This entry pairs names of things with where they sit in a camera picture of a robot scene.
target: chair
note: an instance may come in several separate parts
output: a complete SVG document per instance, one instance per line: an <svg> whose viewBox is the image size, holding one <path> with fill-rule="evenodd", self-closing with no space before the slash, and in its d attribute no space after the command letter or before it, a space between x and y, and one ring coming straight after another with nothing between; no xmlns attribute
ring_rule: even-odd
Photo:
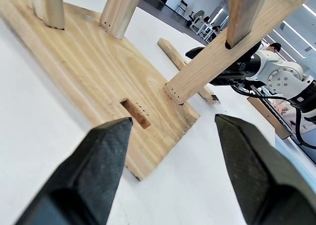
<svg viewBox="0 0 316 225"><path fill-rule="evenodd" d="M177 8L175 9L175 12L179 14L178 11L181 9L181 10L183 10L181 16L183 16L187 10L187 7L188 7L188 4L185 1L181 0L180 3L178 4Z"/></svg>
<svg viewBox="0 0 316 225"><path fill-rule="evenodd" d="M194 14L194 16L193 16L193 14L194 14L194 12L192 11L191 15L189 15L189 18L191 19L190 28L195 32L194 27L199 29L197 26L195 26L195 24L198 22L198 20L203 18L205 12L203 10L200 10L196 14Z"/></svg>

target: wooden plank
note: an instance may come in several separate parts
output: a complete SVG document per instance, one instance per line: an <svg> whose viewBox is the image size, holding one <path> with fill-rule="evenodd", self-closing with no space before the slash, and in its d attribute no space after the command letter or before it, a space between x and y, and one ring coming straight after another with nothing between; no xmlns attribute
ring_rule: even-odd
<svg viewBox="0 0 316 225"><path fill-rule="evenodd" d="M265 0L230 0L227 43L234 47L249 34Z"/></svg>
<svg viewBox="0 0 316 225"><path fill-rule="evenodd" d="M188 64L187 68L165 85L165 92L177 104L182 104L258 43L305 1L266 0L252 31L245 38L229 50L225 47L227 30L224 30Z"/></svg>
<svg viewBox="0 0 316 225"><path fill-rule="evenodd" d="M160 38L157 44L179 70L182 70L187 66L187 63L182 58L181 54L175 49L175 47L173 47L173 45L169 41ZM202 89L200 89L198 93L211 105L221 104L217 96L207 86L204 86Z"/></svg>
<svg viewBox="0 0 316 225"><path fill-rule="evenodd" d="M61 31L43 25L26 6L27 0L0 0L0 16L91 127L129 117L124 99L150 122L147 127L133 119L126 158L127 167L144 179L198 113L167 97L162 89L167 80L127 39L107 34L99 13L65 3L66 29Z"/></svg>
<svg viewBox="0 0 316 225"><path fill-rule="evenodd" d="M122 39L139 0L108 0L100 24L116 39Z"/></svg>
<svg viewBox="0 0 316 225"><path fill-rule="evenodd" d="M28 7L43 20L45 25L63 30L65 28L63 0L27 0Z"/></svg>

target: person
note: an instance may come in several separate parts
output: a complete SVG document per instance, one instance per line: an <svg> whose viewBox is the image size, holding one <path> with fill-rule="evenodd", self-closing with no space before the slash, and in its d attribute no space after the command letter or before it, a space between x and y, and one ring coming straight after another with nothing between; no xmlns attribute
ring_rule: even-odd
<svg viewBox="0 0 316 225"><path fill-rule="evenodd" d="M282 45L280 43L272 43L271 45L269 45L261 41L259 50L268 50L268 51L276 53L276 52L280 52L281 48L282 48Z"/></svg>
<svg viewBox="0 0 316 225"><path fill-rule="evenodd" d="M221 33L221 26L214 26L212 27L212 30L216 33L212 33L212 35L210 36L211 40L215 39L216 36Z"/></svg>

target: ceiling light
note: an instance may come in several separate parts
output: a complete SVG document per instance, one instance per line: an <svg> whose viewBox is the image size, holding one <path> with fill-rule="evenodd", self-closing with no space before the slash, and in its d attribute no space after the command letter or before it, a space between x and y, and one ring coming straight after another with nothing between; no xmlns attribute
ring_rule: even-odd
<svg viewBox="0 0 316 225"><path fill-rule="evenodd" d="M316 51L316 48L312 46L306 39L304 39L303 36L301 36L296 30L294 30L293 27L291 27L286 21L283 21L285 25L287 25L295 34L297 34L298 37L300 37L306 44L308 44L314 51Z"/></svg>
<svg viewBox="0 0 316 225"><path fill-rule="evenodd" d="M211 21L211 24L216 20L216 18L222 13L223 10L224 10L223 8L219 10L219 12L216 14L216 16Z"/></svg>
<svg viewBox="0 0 316 225"><path fill-rule="evenodd" d="M309 11L311 14L313 14L314 15L314 17L316 17L316 13L313 11L313 10L311 10L308 6L306 6L305 4L302 4L303 5L303 7L307 10L307 11Z"/></svg>
<svg viewBox="0 0 316 225"><path fill-rule="evenodd" d="M297 51L296 48L294 48L285 38L283 38L278 32L276 32L275 29L273 29L273 31L274 31L284 42L286 42L295 52L297 52L297 54L298 54L299 56L301 56L302 58L306 58L306 57L304 57L303 55L301 55L300 52Z"/></svg>
<svg viewBox="0 0 316 225"><path fill-rule="evenodd" d="M269 35L267 35L267 37L269 37L273 42L276 42L276 41L275 41L274 39L272 39ZM296 62L296 60L295 60L291 55L289 55L289 53L286 52L286 51L284 50L284 48L281 48L281 50L282 50L284 53L286 53L287 56L289 56L291 59L293 59L294 62Z"/></svg>

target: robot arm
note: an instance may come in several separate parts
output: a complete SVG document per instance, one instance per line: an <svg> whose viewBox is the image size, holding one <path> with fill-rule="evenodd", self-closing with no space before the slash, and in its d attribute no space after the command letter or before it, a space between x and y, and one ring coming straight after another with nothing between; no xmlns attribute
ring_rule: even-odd
<svg viewBox="0 0 316 225"><path fill-rule="evenodd" d="M302 67L294 62L280 60L273 52L259 50L254 55L259 71L248 80L264 82L268 89L281 93L291 105L302 111L307 121L316 123L316 81L303 74Z"/></svg>
<svg viewBox="0 0 316 225"><path fill-rule="evenodd" d="M203 49L192 49L186 56L193 59ZM257 49L254 46L210 83L215 86L243 86L245 79L262 81L270 90L283 94L293 107L301 110L307 121L316 123L314 78L305 76L299 64L283 61L271 51Z"/></svg>

